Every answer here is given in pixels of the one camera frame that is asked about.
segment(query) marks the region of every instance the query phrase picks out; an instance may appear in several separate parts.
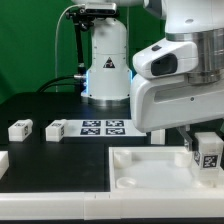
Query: warning label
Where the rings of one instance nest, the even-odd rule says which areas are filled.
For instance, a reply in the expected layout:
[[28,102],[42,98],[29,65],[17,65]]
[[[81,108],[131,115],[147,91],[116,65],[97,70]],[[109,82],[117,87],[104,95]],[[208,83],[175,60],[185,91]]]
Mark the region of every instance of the warning label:
[[104,68],[115,68],[113,61],[111,60],[111,58],[107,59],[107,62],[105,63],[105,65],[103,66]]

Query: small white block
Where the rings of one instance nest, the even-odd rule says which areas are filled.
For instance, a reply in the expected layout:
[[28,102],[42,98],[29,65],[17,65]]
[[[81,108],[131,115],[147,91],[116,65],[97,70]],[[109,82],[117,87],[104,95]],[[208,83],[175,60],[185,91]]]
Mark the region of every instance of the small white block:
[[0,179],[5,174],[6,170],[9,168],[9,158],[8,152],[0,152]]
[[151,132],[151,144],[153,145],[165,145],[165,129]]
[[9,141],[24,141],[32,133],[33,122],[30,119],[18,120],[8,128]]
[[68,122],[67,120],[55,120],[46,129],[46,141],[60,142],[65,135]]

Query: white block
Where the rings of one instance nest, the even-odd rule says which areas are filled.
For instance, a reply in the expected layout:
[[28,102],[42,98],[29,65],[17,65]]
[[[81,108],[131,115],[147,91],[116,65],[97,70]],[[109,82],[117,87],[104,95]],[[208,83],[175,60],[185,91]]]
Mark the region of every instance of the white block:
[[200,186],[216,185],[219,176],[220,163],[223,152],[223,141],[214,132],[196,133],[198,139],[198,151],[194,152],[192,172]]
[[30,119],[18,120],[8,129],[9,141],[24,141],[32,133],[33,122]]
[[195,133],[199,142],[199,151],[203,153],[222,153],[223,141],[215,132]]
[[46,129],[46,141],[59,142],[67,130],[67,120],[55,120]]
[[165,129],[151,132],[151,144],[153,145],[165,145]]
[[87,193],[84,202],[84,219],[120,219],[121,200],[119,195]]
[[9,158],[8,152],[0,152],[0,179],[5,174],[6,170],[9,168]]

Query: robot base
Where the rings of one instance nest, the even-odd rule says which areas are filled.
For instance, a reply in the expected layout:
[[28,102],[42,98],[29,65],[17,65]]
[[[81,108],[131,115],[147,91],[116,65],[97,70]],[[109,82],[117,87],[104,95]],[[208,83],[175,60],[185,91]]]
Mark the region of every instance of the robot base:
[[96,105],[100,107],[119,107],[130,104],[130,97],[116,100],[105,100],[105,99],[95,99],[82,92],[81,94],[82,103],[87,103],[91,105]]

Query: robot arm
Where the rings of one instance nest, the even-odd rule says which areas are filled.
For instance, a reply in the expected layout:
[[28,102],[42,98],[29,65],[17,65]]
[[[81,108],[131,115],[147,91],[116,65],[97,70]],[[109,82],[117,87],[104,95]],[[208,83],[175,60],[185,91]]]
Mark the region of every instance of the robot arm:
[[144,0],[72,0],[73,3],[76,4],[86,4],[91,2],[99,2],[99,3],[115,3],[117,6],[135,6],[143,4]]
[[144,0],[144,8],[155,17],[166,19],[165,0]]
[[142,132],[224,117],[224,1],[145,0],[166,38],[137,53],[131,113]]

